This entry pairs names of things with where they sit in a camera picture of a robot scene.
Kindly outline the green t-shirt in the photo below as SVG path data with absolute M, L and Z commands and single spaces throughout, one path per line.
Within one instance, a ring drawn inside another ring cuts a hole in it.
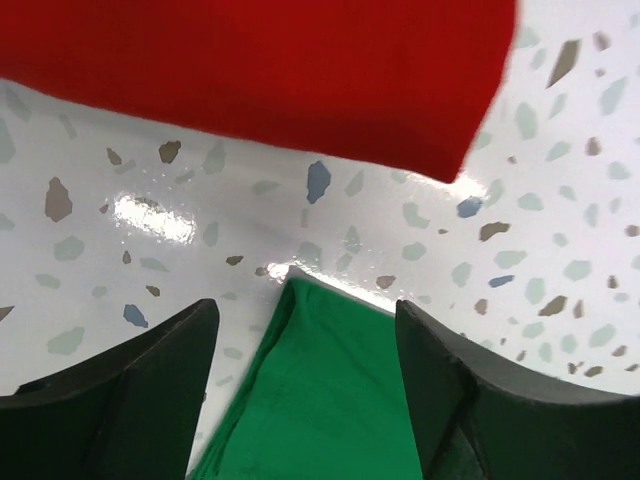
M 393 318 L 310 281 L 288 281 L 192 477 L 420 475 Z

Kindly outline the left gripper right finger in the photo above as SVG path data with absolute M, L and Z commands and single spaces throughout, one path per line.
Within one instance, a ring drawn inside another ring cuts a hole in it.
M 638 478 L 638 397 L 527 369 L 409 301 L 395 336 L 423 478 Z

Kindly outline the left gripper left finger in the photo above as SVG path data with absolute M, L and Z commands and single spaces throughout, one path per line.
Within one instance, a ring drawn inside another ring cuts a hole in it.
M 185 478 L 218 328 L 201 299 L 2 397 L 2 478 Z

